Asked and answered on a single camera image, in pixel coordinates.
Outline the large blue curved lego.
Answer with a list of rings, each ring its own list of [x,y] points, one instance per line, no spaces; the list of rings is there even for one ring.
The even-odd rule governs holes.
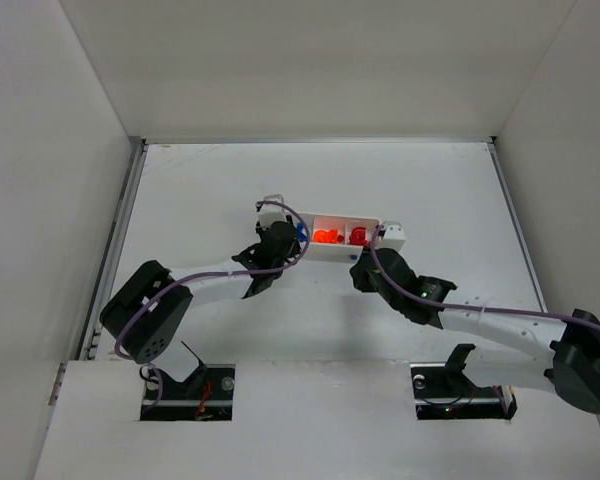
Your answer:
[[[302,223],[298,223],[296,226],[298,240],[301,243],[308,243],[310,240],[310,231]]]

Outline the orange spiral lego piece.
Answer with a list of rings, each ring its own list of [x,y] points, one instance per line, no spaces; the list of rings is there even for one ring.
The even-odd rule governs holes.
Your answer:
[[[331,243],[331,232],[328,230],[316,230],[313,235],[313,241],[315,243]]]

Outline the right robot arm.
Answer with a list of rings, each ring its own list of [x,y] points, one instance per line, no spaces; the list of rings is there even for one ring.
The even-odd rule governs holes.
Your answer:
[[[459,300],[456,285],[416,274],[390,248],[365,248],[349,274],[362,293],[378,294],[407,320],[498,344],[496,351],[460,343],[426,373],[412,376],[418,396],[449,406],[465,397],[507,387],[555,394],[568,405],[600,415],[600,322],[576,309],[563,318],[545,312],[489,307]]]

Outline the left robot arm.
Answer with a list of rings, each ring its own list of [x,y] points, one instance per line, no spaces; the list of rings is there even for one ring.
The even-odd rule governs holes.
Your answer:
[[[115,338],[118,349],[139,365],[155,366],[183,389],[197,388],[203,362],[177,338],[186,312],[262,293],[280,278],[280,269],[301,254],[290,217],[268,227],[257,226],[256,233],[257,243],[212,268],[218,276],[196,272],[188,284],[178,284],[156,260],[143,263],[100,313],[100,323]]]

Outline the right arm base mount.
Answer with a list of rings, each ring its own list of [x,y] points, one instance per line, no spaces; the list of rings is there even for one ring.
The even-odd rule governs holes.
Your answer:
[[[434,420],[505,420],[518,405],[510,387],[476,386],[466,375],[473,344],[457,345],[445,362],[411,363],[416,417]]]

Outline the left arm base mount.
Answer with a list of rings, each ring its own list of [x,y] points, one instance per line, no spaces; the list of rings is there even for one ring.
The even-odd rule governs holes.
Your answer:
[[[236,366],[209,364],[180,341],[139,368],[144,382],[140,419],[149,422],[230,421]]]

